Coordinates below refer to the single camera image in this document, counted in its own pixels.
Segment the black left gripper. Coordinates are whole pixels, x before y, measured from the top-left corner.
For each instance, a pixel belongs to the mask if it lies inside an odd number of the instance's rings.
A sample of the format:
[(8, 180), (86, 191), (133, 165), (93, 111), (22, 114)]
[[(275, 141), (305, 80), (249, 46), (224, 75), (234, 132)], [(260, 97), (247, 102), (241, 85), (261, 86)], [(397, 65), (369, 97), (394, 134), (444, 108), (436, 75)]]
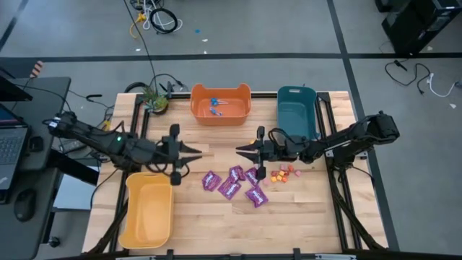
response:
[[(179, 158), (179, 144), (178, 144), (178, 135), (180, 133), (180, 126), (178, 124), (173, 124), (170, 126), (169, 134), (163, 136), (161, 139), (161, 153), (164, 164), (162, 173), (169, 177), (170, 184), (172, 186), (180, 185), (180, 172), (178, 171), (178, 166), (176, 161)], [(184, 142), (180, 143), (180, 152), (184, 153), (201, 153), (201, 150), (187, 146)], [(201, 155), (192, 156), (192, 157), (182, 157), (180, 159), (180, 167), (186, 166), (194, 160), (201, 159)], [(167, 166), (171, 164), (173, 170), (171, 173), (167, 173)]]

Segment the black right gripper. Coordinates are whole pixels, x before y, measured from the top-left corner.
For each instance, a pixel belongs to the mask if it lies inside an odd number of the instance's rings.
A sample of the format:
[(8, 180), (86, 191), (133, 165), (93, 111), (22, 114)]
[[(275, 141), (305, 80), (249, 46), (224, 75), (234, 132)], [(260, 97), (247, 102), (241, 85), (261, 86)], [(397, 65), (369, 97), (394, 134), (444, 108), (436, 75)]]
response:
[(274, 128), (268, 132), (268, 140), (264, 140), (265, 136), (265, 127), (259, 126), (257, 128), (257, 140), (251, 144), (237, 147), (238, 151), (251, 151), (256, 153), (249, 152), (237, 152), (238, 155), (249, 159), (252, 163), (257, 164), (256, 177), (258, 180), (263, 180), (266, 177), (266, 168), (264, 166), (265, 161), (282, 161), (282, 153), (285, 146), (278, 143), (276, 140), (275, 134), (281, 134), (282, 140), (285, 140), (289, 136), (287, 133), (280, 128)]

